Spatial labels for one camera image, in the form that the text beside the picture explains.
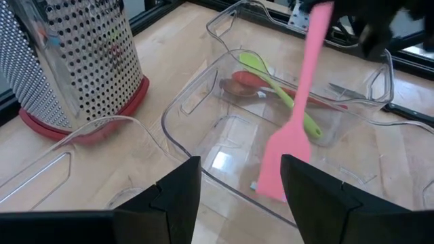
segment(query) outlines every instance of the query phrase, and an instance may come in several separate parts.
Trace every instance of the green spatula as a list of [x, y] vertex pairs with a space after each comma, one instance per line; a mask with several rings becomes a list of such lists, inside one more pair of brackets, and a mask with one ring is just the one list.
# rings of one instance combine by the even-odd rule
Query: green spatula
[[[261, 77], [264, 81], [266, 81], [277, 93], [277, 95], [283, 100], [283, 102], [289, 108], [294, 107], [293, 99], [284, 92], [278, 84], [274, 80], [272, 80], [268, 75], [268, 67], [267, 64], [256, 55], [243, 52], [239, 55], [239, 61], [244, 65], [244, 68]], [[307, 114], [304, 113], [304, 121], [303, 121], [304, 130], [314, 139], [318, 139], [323, 136], [323, 132], [316, 124], [316, 122]]]

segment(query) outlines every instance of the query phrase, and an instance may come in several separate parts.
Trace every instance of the clear plastic container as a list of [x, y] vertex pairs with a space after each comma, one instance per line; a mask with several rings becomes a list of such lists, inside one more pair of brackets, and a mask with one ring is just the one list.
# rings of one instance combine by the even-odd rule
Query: clear plastic container
[[[300, 37], [305, 31], [272, 19], [261, 2], [238, 1], [206, 27], [212, 42], [212, 62], [229, 51], [249, 50], [267, 64], [268, 70], [262, 70], [266, 75], [286, 81], [294, 88], [298, 86], [304, 56], [304, 39]], [[344, 53], [360, 52], [358, 45], [326, 43], [319, 57], [313, 94], [346, 104], [348, 111], [365, 118], [393, 99], [393, 69], [388, 51], [373, 62]]]
[[[0, 185], [0, 212], [112, 209], [186, 161], [137, 120], [96, 119]], [[202, 176], [193, 243], [302, 243], [297, 228]]]
[[[224, 90], [220, 83], [242, 68], [237, 52], [243, 51], [217, 59], [175, 98], [161, 118], [162, 128], [172, 145], [171, 155], [201, 156], [207, 175], [291, 222], [287, 203], [254, 190], [265, 144], [288, 120], [290, 110], [273, 94], [258, 91], [256, 96], [241, 97]], [[275, 82], [294, 88], [279, 79]], [[311, 140], [312, 165], [409, 209], [434, 208], [434, 153], [429, 146], [433, 134], [415, 125], [372, 125], [315, 94], [310, 99], [306, 112], [325, 134], [337, 139], [329, 147]]]

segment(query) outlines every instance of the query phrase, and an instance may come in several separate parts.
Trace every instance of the spatula handle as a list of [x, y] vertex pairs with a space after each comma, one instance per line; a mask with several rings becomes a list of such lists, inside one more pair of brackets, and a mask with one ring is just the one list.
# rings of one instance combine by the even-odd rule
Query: spatula handle
[[295, 106], [292, 111], [292, 119], [303, 122], [304, 108], [306, 107], [309, 90], [312, 86], [313, 75], [317, 69], [318, 56], [321, 51], [324, 38], [329, 27], [330, 18], [333, 12], [333, 3], [320, 3], [311, 12], [309, 20], [309, 31], [304, 46], [304, 59], [300, 74]]
[[[259, 70], [254, 69], [254, 68], [250, 68], [248, 65], [245, 65], [244, 68], [246, 70], [250, 71], [251, 73], [263, 78], [264, 81], [267, 82], [269, 84], [269, 86], [276, 91], [276, 94], [283, 100], [283, 103], [286, 106], [288, 106], [289, 108], [294, 107], [293, 99], [278, 84], [276, 84], [276, 82], [274, 82], [274, 80], [272, 80], [268, 75], [260, 72]], [[321, 131], [321, 128], [312, 119], [312, 117], [310, 117], [307, 113], [304, 113], [303, 125], [304, 125], [304, 130], [312, 138], [319, 139], [323, 136], [323, 132]]]

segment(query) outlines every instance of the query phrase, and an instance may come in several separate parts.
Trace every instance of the pink silicone spatula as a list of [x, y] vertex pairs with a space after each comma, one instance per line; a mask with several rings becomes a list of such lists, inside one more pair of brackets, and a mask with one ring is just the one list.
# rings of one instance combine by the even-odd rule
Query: pink silicone spatula
[[333, 3], [320, 3], [312, 9], [304, 47], [300, 83], [292, 116], [281, 129], [270, 137], [265, 146], [256, 188], [256, 192], [259, 194], [285, 201], [285, 193], [280, 178], [282, 155], [292, 155], [306, 163], [311, 158], [311, 147], [303, 130], [304, 108], [309, 97], [318, 56], [329, 27], [332, 11]]

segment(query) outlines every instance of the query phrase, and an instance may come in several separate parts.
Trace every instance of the red spoon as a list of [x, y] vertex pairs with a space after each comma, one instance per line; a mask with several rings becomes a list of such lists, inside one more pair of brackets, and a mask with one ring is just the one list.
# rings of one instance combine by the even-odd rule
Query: red spoon
[[[254, 73], [251, 73], [249, 71], [236, 71], [232, 74], [232, 79], [240, 82], [243, 85], [257, 87], [258, 89], [261, 87], [270, 87], [270, 85], [266, 81], [261, 79], [258, 75], [255, 75]], [[284, 87], [282, 87], [282, 90], [293, 98], [296, 96], [296, 92], [294, 90], [290, 90]], [[329, 100], [330, 102], [334, 102], [329, 98], [324, 98], [324, 99]], [[326, 108], [333, 108], [332, 106], [326, 104], [325, 102], [321, 102], [311, 97], [309, 97], [307, 101], [316, 105], [324, 106]], [[348, 109], [348, 106], [345, 105], [338, 105], [338, 106], [343, 109]]]

